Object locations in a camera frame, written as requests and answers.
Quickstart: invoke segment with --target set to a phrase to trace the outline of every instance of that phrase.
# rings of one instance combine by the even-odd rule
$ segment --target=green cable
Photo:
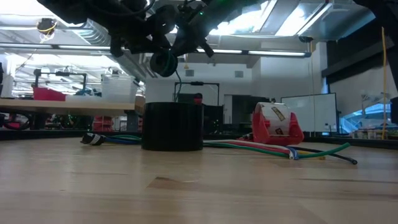
[[[265,153],[265,154],[270,154],[273,156],[280,156],[280,157],[289,157],[289,155],[284,154],[284,153],[279,153],[279,152],[272,152],[272,151],[267,151],[267,150],[263,150],[263,149],[257,149],[255,147],[247,147],[247,146],[237,146],[234,144],[226,144],[226,143],[204,143],[204,146],[224,146],[224,147],[231,147],[231,148],[236,148],[236,149],[247,149],[250,151],[255,151],[255,152],[261,152],[261,153]],[[330,154],[339,152],[343,149],[346,149],[347,147],[350,147],[349,143],[346,143],[340,147],[337,147],[336,149],[332,149],[329,151],[325,151],[325,152],[318,152],[318,153],[313,153],[313,154],[308,154],[308,155],[298,155],[299,158],[301,159],[306,159],[306,158],[314,158],[314,157],[320,157],[320,156],[328,156]]]
[[[115,135],[115,136],[110,136],[110,137],[141,140],[141,138],[139,138],[137,136],[132,136],[132,135],[128,135],[128,134],[120,134],[120,135]]]
[[[349,143],[346,143],[342,146],[337,147],[336,149],[332,149],[329,151],[325,151],[325,152],[318,152],[318,153],[314,153],[314,154],[308,154],[308,155],[299,155],[299,158],[314,158],[314,157],[320,157],[320,156],[328,156],[330,154],[336,153],[336,152],[340,152],[343,149],[346,149],[347,147],[350,147],[351,145]]]
[[[247,149],[247,150],[254,151],[254,152],[261,152],[261,153],[270,154],[273,156],[289,158],[289,155],[284,154],[284,153],[272,152],[272,151],[267,151],[267,150],[263,150],[263,149],[257,149],[255,147],[237,146],[234,144],[227,144],[227,143],[204,143],[203,145],[204,146],[224,146],[224,147],[231,147],[231,148],[236,148],[236,149]]]

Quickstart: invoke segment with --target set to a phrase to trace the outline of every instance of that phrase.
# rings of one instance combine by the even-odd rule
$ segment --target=storage bin
[[[35,87],[33,88],[34,100],[50,100],[50,101],[65,101],[66,95],[47,88]]]
[[[134,103],[138,86],[134,77],[125,75],[102,75],[102,98],[110,103]]]

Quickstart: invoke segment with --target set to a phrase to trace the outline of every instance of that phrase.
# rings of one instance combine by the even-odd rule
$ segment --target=table
[[[24,113],[35,113],[35,114],[59,114],[59,115],[73,114],[73,115],[83,115],[83,116],[127,115],[128,131],[137,131],[138,118],[137,118],[137,113],[134,111],[134,108],[135,104],[132,103],[0,99],[0,112],[3,113],[10,113],[10,112],[16,113],[18,111],[21,111]]]
[[[143,151],[80,138],[0,143],[2,224],[396,224],[398,151],[290,161],[240,149]],[[302,143],[329,150],[334,145]]]

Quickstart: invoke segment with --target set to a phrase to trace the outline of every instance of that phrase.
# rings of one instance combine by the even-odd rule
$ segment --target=black container
[[[391,99],[391,122],[398,124],[398,97]]]
[[[142,149],[197,151],[203,147],[203,107],[188,103],[147,103]]]

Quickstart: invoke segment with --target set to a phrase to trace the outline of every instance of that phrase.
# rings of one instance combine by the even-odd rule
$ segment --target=tape roll
[[[270,121],[268,128],[270,135],[289,135],[290,111],[285,104],[281,103],[258,103],[261,113],[266,120]]]

